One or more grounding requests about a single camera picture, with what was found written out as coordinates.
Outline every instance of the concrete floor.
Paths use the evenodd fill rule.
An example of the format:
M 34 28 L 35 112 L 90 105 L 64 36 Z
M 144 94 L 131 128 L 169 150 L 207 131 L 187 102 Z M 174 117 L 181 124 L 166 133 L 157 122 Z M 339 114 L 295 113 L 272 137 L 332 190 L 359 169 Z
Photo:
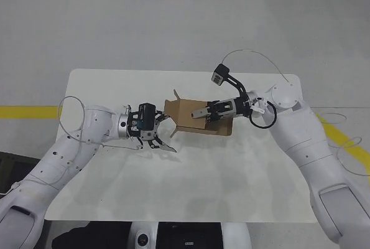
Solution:
M 75 68 L 212 71 L 238 48 L 298 75 L 311 106 L 358 113 L 343 126 L 370 149 L 370 0 L 0 0 L 0 105 L 57 105 Z M 275 72 L 254 55 L 227 64 Z M 54 120 L 0 120 L 0 151 L 41 158 L 56 132 Z M 337 248 L 316 224 L 250 232 L 254 248 Z

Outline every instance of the open cardboard box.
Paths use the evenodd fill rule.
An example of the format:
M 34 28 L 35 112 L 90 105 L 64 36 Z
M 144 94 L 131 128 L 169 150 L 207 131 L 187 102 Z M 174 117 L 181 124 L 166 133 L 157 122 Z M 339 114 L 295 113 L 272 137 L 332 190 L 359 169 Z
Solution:
M 175 89 L 173 90 L 173 94 L 177 97 L 177 100 L 166 100 L 164 105 L 164 113 L 168 114 L 175 124 L 177 124 L 170 138 L 177 131 L 218 136 L 230 136 L 232 134 L 232 118 L 226 118 L 212 123 L 207 123 L 206 118 L 193 119 L 192 112 L 204 108 L 207 102 L 181 99 Z

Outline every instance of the yellow floor line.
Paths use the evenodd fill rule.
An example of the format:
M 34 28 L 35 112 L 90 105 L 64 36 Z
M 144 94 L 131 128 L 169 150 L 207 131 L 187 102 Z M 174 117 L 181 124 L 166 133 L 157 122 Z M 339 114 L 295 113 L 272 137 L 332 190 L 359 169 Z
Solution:
M 0 106 L 0 118 L 57 118 L 57 106 Z
M 324 130 L 326 132 L 327 137 L 333 140 L 337 145 L 341 146 L 345 142 L 349 141 L 350 138 L 343 134 L 339 129 L 337 129 L 332 124 L 324 124 L 327 123 L 327 120 L 324 118 L 319 117 L 320 121 L 323 123 Z M 353 145 L 354 142 L 351 141 L 347 144 L 347 146 Z M 359 161 L 364 168 L 366 169 L 366 174 L 370 175 L 370 153 L 365 151 L 361 146 L 354 146 L 350 148 L 344 148 L 344 150 L 349 153 L 353 158 Z

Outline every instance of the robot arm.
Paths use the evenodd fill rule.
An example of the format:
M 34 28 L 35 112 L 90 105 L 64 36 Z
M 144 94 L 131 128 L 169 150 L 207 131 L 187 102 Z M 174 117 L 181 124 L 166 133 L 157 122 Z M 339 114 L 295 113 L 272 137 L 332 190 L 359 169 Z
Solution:
M 232 84 L 233 77 L 221 64 L 212 81 Z M 267 126 L 255 126 L 269 128 L 279 147 L 298 165 L 310 190 L 313 212 L 328 238 L 343 249 L 370 248 L 370 193 L 362 192 L 344 175 L 323 126 L 292 84 L 277 84 L 267 92 L 251 91 L 247 96 L 239 92 L 240 97 L 209 102 L 194 111 L 193 118 L 214 122 L 245 116 L 255 125 L 252 119 L 262 116 Z
M 102 106 L 89 106 L 82 129 L 60 137 L 34 169 L 0 199 L 0 248 L 34 247 L 50 203 L 88 164 L 103 142 L 132 137 L 141 145 L 148 142 L 152 149 L 176 152 L 158 137 L 157 128 L 168 116 L 156 111 L 154 105 L 139 105 L 136 112 L 131 112 L 129 106 L 113 122 L 114 114 Z

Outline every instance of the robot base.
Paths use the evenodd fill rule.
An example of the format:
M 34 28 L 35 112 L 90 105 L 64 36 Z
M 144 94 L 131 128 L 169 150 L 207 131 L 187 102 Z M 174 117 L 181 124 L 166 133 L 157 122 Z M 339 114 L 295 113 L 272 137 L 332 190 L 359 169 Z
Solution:
M 133 222 L 127 249 L 252 249 L 245 223 Z

